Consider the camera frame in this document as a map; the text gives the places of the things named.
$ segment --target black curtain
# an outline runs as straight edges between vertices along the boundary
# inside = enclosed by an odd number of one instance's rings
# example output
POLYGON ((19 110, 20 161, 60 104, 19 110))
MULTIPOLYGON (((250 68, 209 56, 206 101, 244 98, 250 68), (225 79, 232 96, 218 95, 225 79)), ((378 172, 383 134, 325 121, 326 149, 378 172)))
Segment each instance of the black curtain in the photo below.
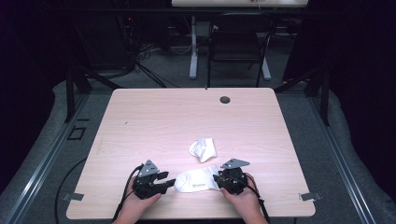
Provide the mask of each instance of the black curtain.
POLYGON ((396 202, 396 5, 310 0, 309 10, 324 9, 347 16, 303 21, 284 80, 316 68, 331 50, 334 34, 343 34, 341 53, 330 70, 331 90, 340 100, 355 150, 396 202))

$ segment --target crumpled white cloth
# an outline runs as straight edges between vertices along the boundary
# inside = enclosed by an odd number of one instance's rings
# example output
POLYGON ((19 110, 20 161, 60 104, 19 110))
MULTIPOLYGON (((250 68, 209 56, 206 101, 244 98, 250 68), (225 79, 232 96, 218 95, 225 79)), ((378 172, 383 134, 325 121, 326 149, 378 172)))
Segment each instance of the crumpled white cloth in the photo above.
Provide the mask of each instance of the crumpled white cloth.
POLYGON ((213 175, 219 175, 216 165, 209 167, 185 171, 176 176, 174 188, 178 192, 196 192, 207 189, 219 190, 213 175))
POLYGON ((190 146, 189 152, 192 156, 198 157, 200 162, 218 156, 215 145, 213 144, 213 138, 200 138, 190 146))

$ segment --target table leg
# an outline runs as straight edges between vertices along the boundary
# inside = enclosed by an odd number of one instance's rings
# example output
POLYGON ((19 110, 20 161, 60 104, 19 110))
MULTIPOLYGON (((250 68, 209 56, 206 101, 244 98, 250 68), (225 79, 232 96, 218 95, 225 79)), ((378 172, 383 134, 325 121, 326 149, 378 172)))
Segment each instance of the table leg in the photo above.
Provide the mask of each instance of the table leg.
POLYGON ((198 49, 197 49, 197 36, 195 33, 195 17, 191 18, 191 64, 190 64, 190 78, 197 78, 198 66, 198 49))

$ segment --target human hand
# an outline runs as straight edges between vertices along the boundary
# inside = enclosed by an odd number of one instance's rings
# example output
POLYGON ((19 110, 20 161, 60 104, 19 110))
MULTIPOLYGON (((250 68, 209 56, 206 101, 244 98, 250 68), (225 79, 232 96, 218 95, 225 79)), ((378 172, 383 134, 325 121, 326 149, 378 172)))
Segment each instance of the human hand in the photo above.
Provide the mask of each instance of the human hand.
POLYGON ((134 193, 131 193, 135 178, 136 176, 131 178, 131 181, 129 181, 126 195, 130 195, 123 202, 119 217, 113 222, 114 224, 136 223, 136 221, 143 215, 145 210, 154 203, 158 202, 158 200, 161 198, 161 193, 157 193, 156 195, 147 199, 139 199, 134 193))
MULTIPOLYGON (((259 190, 255 188, 255 184, 253 183, 254 177, 248 173, 246 173, 246 175, 247 184, 259 193, 259 190)), ((224 198, 233 204, 238 214, 241 215, 242 219, 244 219, 247 224, 268 223, 262 216, 257 195, 251 189, 245 188, 245 190, 238 195, 230 194, 227 189, 224 188, 221 188, 220 191, 224 198)))

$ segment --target desk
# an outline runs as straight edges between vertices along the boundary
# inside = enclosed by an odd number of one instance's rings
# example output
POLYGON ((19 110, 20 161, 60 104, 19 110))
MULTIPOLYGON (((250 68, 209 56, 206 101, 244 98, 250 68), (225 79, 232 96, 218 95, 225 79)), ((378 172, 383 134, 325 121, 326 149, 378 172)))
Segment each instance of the desk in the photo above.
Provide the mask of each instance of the desk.
MULTIPOLYGON (((264 88, 116 90, 93 141, 67 216, 112 218, 132 170, 151 159, 167 179, 230 158, 249 161, 270 217, 309 217, 312 202, 274 91, 264 88), (223 104, 219 98, 228 96, 223 104), (212 137, 218 157, 200 163, 189 146, 212 137)), ((167 193, 143 219, 239 217, 215 190, 167 193)))
MULTIPOLYGON (((308 0, 172 0, 173 7, 306 7, 308 0)), ((196 48, 195 17, 191 19, 191 65, 190 78, 196 78, 198 51, 196 48)), ((268 63, 262 64, 264 80, 271 80, 268 63)))

